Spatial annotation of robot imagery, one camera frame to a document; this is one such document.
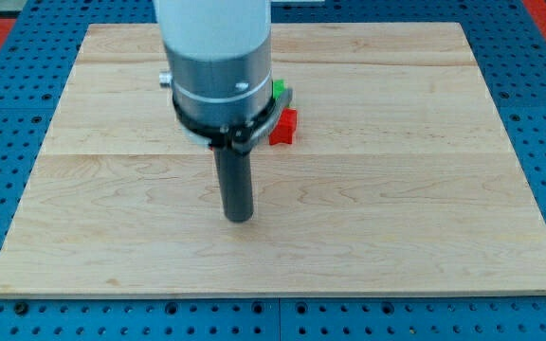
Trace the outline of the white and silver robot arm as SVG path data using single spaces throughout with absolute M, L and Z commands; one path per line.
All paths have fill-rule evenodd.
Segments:
M 269 0 L 156 0 L 173 106 L 213 149 L 249 153 L 293 98 L 273 94 Z

